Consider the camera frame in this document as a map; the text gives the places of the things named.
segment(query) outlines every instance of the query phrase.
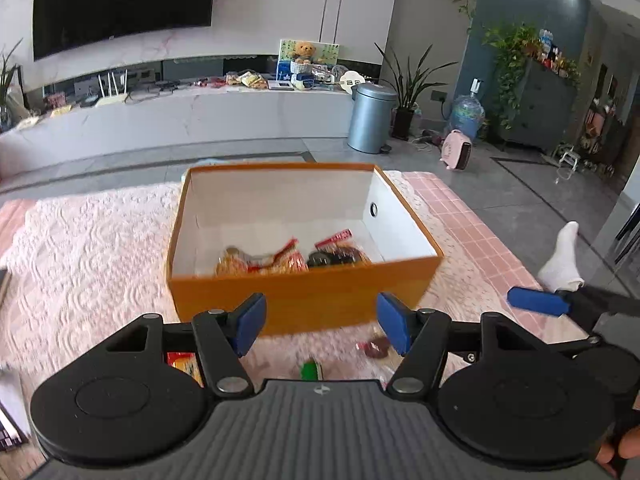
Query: finger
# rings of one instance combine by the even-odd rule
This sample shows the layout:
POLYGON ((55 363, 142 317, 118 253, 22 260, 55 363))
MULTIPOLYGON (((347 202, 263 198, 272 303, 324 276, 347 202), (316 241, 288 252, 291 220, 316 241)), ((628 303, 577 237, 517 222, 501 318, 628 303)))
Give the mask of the finger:
POLYGON ((640 456, 640 426, 630 430, 618 446, 618 454, 622 458, 634 458, 640 456))
POLYGON ((609 442, 602 444, 600 451, 596 457, 596 462, 599 464, 608 464, 611 462, 613 455, 615 454, 613 446, 609 442))

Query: white cable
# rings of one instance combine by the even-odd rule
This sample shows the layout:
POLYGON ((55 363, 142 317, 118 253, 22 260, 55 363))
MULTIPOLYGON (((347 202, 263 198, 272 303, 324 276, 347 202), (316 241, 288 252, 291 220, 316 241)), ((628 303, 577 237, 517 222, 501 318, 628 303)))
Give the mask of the white cable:
POLYGON ((573 170, 573 168, 558 168, 556 170, 556 173, 558 174, 558 177, 561 178, 562 180, 569 180, 572 175, 575 173, 575 171, 573 170), (560 173, 560 170, 567 170, 568 173, 566 174, 566 176, 562 176, 562 174, 560 173))
POLYGON ((409 144, 412 145, 419 152, 430 152, 431 145, 426 140, 423 140, 425 138, 426 136, 416 137, 415 139, 411 139, 409 141, 409 144))

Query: gray trash can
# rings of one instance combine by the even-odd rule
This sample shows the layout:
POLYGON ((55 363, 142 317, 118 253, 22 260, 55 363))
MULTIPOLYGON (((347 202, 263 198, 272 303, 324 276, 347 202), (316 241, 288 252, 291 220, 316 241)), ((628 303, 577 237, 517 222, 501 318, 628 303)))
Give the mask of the gray trash can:
POLYGON ((392 88, 363 83, 353 89, 353 115, 348 145, 364 153, 380 153, 389 138, 391 110, 398 94, 392 88))

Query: water bottle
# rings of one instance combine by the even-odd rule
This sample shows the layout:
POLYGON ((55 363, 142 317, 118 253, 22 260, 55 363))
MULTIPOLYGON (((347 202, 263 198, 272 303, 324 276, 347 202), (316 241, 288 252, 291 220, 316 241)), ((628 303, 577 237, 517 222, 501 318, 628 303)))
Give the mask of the water bottle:
POLYGON ((478 135, 478 130, 484 122, 484 108, 476 98, 480 89, 480 81, 474 79, 471 85, 470 95, 461 95, 451 108, 451 117, 447 125, 447 131, 460 130, 469 139, 473 140, 478 135))
POLYGON ((554 35, 546 28, 540 29, 540 41, 542 43, 542 51, 545 53, 545 57, 551 52, 551 47, 554 43, 554 35))

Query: black circular mount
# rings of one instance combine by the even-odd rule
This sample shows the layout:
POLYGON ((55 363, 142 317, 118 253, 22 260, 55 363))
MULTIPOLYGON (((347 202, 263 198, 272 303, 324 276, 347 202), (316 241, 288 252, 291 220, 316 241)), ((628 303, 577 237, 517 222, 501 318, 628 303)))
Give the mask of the black circular mount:
POLYGON ((640 363, 622 348, 599 346, 579 353, 575 362, 600 380, 613 395, 637 391, 640 363))
POLYGON ((202 421, 204 391, 187 374, 135 352, 89 354, 42 383, 31 400, 36 435, 57 459, 128 465, 178 446, 202 421))
POLYGON ((505 351, 457 371, 438 410, 464 444, 516 466, 590 458, 614 420, 605 387, 552 352, 505 351))

